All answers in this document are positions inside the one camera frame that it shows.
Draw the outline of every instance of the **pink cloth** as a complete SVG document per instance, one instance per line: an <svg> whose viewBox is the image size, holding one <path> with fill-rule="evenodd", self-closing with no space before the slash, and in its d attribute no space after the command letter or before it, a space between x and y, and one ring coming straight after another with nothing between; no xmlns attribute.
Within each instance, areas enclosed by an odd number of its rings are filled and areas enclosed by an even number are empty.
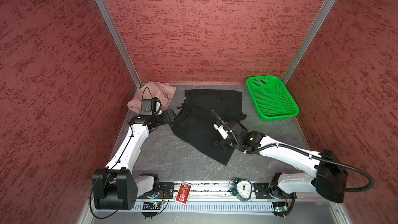
<svg viewBox="0 0 398 224"><path fill-rule="evenodd" d="M142 88L134 95L133 99L127 103L129 109L133 112L140 113L142 92L144 92L144 99L151 99L152 97L158 97L160 102L162 102L162 111L166 110L174 94L176 93L176 87L170 86L169 83L161 82L147 82Z"/></svg>

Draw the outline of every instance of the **green plastic basket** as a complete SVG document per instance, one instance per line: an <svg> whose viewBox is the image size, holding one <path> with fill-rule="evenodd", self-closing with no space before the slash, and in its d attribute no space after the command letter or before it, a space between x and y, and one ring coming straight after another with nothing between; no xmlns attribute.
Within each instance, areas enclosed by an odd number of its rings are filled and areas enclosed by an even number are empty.
<svg viewBox="0 0 398 224"><path fill-rule="evenodd" d="M256 76L246 80L251 99L262 121L295 117L299 107L276 76Z"/></svg>

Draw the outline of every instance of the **red packet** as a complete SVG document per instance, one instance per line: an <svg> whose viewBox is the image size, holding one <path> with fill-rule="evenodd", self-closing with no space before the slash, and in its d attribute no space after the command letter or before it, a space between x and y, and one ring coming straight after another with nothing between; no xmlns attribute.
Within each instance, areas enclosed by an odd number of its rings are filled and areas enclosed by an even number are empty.
<svg viewBox="0 0 398 224"><path fill-rule="evenodd" d="M192 185L189 183L181 182L180 189L176 197L176 202L187 204L189 198L189 192L191 192Z"/></svg>

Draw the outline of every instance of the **red wall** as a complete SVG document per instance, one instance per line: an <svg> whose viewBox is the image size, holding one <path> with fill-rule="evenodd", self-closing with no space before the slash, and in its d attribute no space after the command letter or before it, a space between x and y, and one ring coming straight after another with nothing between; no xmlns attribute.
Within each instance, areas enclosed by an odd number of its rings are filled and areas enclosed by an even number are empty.
<svg viewBox="0 0 398 224"><path fill-rule="evenodd" d="M106 0L143 82L282 77L324 0Z"/></svg>
<svg viewBox="0 0 398 224"><path fill-rule="evenodd" d="M357 224L398 223L397 2L337 0L287 85L310 147L375 179L346 194ZM349 187L364 183L349 173Z"/></svg>
<svg viewBox="0 0 398 224"><path fill-rule="evenodd" d="M75 223L134 86L94 0L0 0L0 222Z"/></svg>

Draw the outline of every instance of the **alarm clock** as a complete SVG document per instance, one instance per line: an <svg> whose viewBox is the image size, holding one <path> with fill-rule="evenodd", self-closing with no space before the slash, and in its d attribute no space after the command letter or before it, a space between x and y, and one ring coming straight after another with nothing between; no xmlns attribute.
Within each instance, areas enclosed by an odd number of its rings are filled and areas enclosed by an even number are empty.
<svg viewBox="0 0 398 224"><path fill-rule="evenodd" d="M248 180L234 179L234 184L231 188L231 193L242 202L246 202L251 198L251 182Z"/></svg>

